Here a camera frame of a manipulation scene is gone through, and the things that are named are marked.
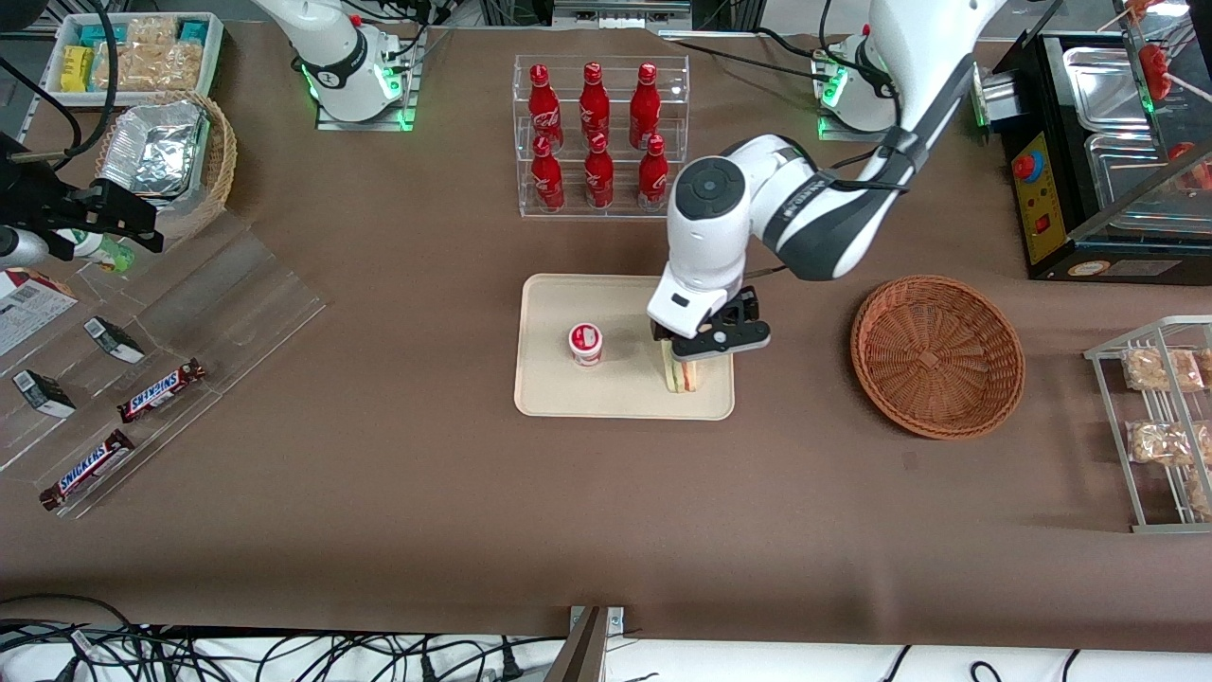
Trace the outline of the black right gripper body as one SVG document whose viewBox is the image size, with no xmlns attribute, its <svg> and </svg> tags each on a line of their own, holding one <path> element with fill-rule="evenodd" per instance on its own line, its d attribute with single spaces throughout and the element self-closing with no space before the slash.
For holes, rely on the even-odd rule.
<svg viewBox="0 0 1212 682">
<path fill-rule="evenodd" d="M 1 260 L 72 260 L 75 243 L 62 236 L 74 208 L 70 188 L 47 164 L 17 164 L 25 151 L 11 134 L 1 134 Z"/>
</svg>

